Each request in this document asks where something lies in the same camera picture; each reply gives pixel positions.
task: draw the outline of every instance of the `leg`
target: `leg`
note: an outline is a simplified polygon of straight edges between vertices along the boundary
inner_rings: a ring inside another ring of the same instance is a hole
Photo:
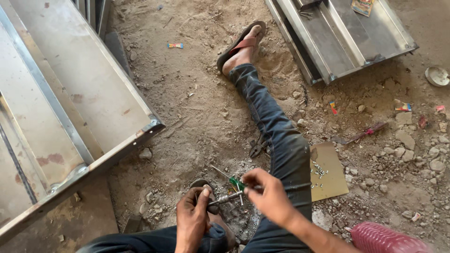
[[[213,223],[209,233],[203,236],[198,253],[225,253],[227,250],[225,230]],[[176,246],[176,226],[135,233],[113,234],[99,237],[76,253],[169,253]]]
[[[259,36],[255,26],[247,37]],[[222,72],[245,98],[250,113],[268,142],[271,153],[270,173],[279,178],[292,204],[311,221],[311,175],[308,142],[292,126],[283,110],[258,80],[250,63],[253,48],[241,48],[223,66]],[[309,248],[293,234],[262,217],[254,237],[244,252],[309,252]]]

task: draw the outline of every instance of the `flip-flop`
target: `flip-flop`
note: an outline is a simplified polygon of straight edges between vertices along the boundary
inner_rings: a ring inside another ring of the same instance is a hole
[[[251,25],[249,25],[241,33],[239,38],[237,40],[235,40],[234,43],[231,46],[229,46],[229,48],[223,54],[221,54],[220,57],[217,59],[217,69],[219,69],[220,72],[222,72],[222,69],[223,69],[226,61],[228,61],[233,55],[235,55],[237,52],[239,52],[240,48],[248,47],[248,46],[256,46],[257,39],[255,37],[244,39],[244,37],[247,36],[247,34],[250,33],[251,29],[256,25],[261,26],[260,33],[262,33],[262,36],[264,36],[266,34],[266,23],[264,23],[264,21],[255,21]]]
[[[212,194],[213,194],[214,196],[216,196],[216,195],[214,194],[214,188],[213,188],[212,185],[211,185],[207,180],[205,180],[205,179],[197,179],[197,180],[195,180],[195,181],[191,184],[191,186],[189,187],[189,189],[191,189],[191,188],[193,188],[193,187],[203,187],[204,185],[209,185],[209,187],[211,187],[211,189],[212,189]],[[212,214],[214,214],[214,215],[216,215],[216,214],[219,213],[219,206],[218,206],[218,205],[212,205],[212,206],[209,206],[209,207],[207,208],[207,211],[210,212],[210,213],[212,213]]]

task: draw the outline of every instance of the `rock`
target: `rock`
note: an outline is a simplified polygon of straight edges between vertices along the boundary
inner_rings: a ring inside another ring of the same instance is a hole
[[[339,227],[336,224],[333,224],[333,226],[331,226],[330,232],[337,233],[338,231]]]
[[[446,165],[438,159],[434,159],[430,162],[430,169],[436,173],[441,173],[446,169]]]
[[[145,198],[147,199],[148,203],[151,204],[154,199],[153,192],[150,192],[149,194],[147,194],[147,196],[145,196]]]
[[[142,152],[139,154],[140,159],[151,159],[152,158],[152,152],[149,148],[145,148],[142,150]]]
[[[375,184],[375,181],[372,178],[366,178],[365,183],[368,187],[371,187]]]
[[[130,60],[134,61],[138,58],[138,54],[135,51],[132,51],[130,54]]]
[[[353,176],[352,175],[350,175],[350,174],[346,174],[345,175],[345,181],[347,183],[351,183],[352,180],[353,180]]]
[[[439,136],[440,143],[450,143],[450,140],[445,138],[445,136]]]
[[[432,157],[432,158],[436,158],[439,155],[439,149],[432,147],[430,149],[430,151],[428,151],[428,154]]]
[[[407,219],[411,219],[413,217],[413,212],[412,211],[404,211],[401,215]]]
[[[387,193],[387,186],[386,185],[380,185],[380,191],[382,193]]]
[[[405,153],[406,149],[403,147],[398,147],[394,151],[395,151],[395,156],[397,158],[400,158]]]
[[[358,170],[357,169],[350,169],[350,173],[354,176],[358,175]]]
[[[358,106],[358,112],[362,113],[365,110],[365,105]]]
[[[367,190],[367,185],[364,182],[360,183],[360,188],[363,190]]]
[[[307,125],[308,125],[308,121],[306,121],[302,118],[297,121],[297,126],[299,126],[299,127],[306,127]]]
[[[401,160],[403,161],[403,162],[409,162],[409,161],[411,161],[411,160],[413,160],[414,159],[414,151],[411,151],[411,150],[407,150],[407,151],[405,151],[405,153],[403,154],[403,156],[401,157]]]
[[[294,91],[294,92],[292,93],[292,97],[294,97],[295,99],[298,98],[300,95],[301,95],[301,93],[298,92],[298,91]]]
[[[333,225],[333,217],[329,214],[324,215],[322,211],[318,210],[312,213],[312,222],[322,229],[330,231]]]
[[[401,112],[395,116],[395,120],[398,125],[410,125],[413,123],[412,117],[413,112]]]
[[[245,249],[245,245],[239,244],[238,253],[241,253]]]
[[[147,210],[147,205],[145,203],[142,203],[142,205],[139,208],[139,213],[143,215],[145,211]]]
[[[407,149],[410,150],[414,150],[414,147],[416,145],[416,142],[414,141],[414,139],[404,130],[398,130],[395,133],[395,138],[401,142],[403,142],[403,144],[405,144],[405,147]]]
[[[433,177],[433,175],[431,175],[430,170],[421,170],[419,172],[419,174],[420,174],[421,178],[425,178],[425,179],[431,179]]]
[[[386,152],[386,154],[393,154],[393,153],[395,153],[395,150],[393,150],[393,149],[391,149],[389,147],[383,148],[383,151]]]

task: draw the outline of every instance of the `nail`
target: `nail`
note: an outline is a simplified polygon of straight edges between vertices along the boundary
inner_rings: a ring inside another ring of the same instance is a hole
[[[209,196],[209,190],[208,189],[203,189],[202,194],[206,197]]]

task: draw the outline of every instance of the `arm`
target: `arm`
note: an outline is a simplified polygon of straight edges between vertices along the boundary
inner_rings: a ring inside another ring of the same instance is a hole
[[[266,171],[256,168],[242,176],[249,187],[244,189],[248,199],[269,220],[293,233],[317,253],[360,253],[350,244],[319,228],[297,211],[289,201],[281,181]],[[255,185],[262,190],[255,190]]]

